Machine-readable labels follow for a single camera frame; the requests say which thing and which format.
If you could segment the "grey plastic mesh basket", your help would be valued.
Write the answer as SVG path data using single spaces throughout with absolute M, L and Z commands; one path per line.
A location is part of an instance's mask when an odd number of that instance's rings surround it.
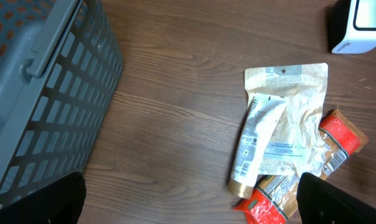
M 122 71 L 100 0 L 0 0 L 0 209 L 84 170 Z

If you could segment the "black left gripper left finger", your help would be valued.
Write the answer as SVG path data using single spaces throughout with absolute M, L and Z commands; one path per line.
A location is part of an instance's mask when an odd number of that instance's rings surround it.
M 82 173 L 73 172 L 0 209 L 0 224 L 77 224 L 86 195 Z

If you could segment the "white cream tube gold cap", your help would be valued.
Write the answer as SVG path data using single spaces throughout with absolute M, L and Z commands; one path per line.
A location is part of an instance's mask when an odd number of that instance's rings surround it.
M 255 93 L 238 141 L 228 191 L 250 198 L 271 136 L 288 104 L 282 96 Z

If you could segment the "beige paper pouch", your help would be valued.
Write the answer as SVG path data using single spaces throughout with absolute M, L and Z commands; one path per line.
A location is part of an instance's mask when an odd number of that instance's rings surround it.
M 255 94 L 282 96 L 287 105 L 265 149 L 263 175 L 318 175 L 326 147 L 318 127 L 327 90 L 328 65 L 312 63 L 248 68 L 244 71 L 248 101 Z

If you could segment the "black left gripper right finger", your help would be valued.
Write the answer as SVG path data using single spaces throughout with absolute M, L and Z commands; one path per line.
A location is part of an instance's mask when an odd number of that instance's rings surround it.
M 308 172 L 296 199 L 303 224 L 376 224 L 375 208 Z

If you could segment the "white barcode scanner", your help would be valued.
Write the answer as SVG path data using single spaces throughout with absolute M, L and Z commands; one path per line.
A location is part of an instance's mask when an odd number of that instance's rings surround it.
M 376 0 L 338 0 L 328 17 L 334 54 L 363 54 L 376 48 Z

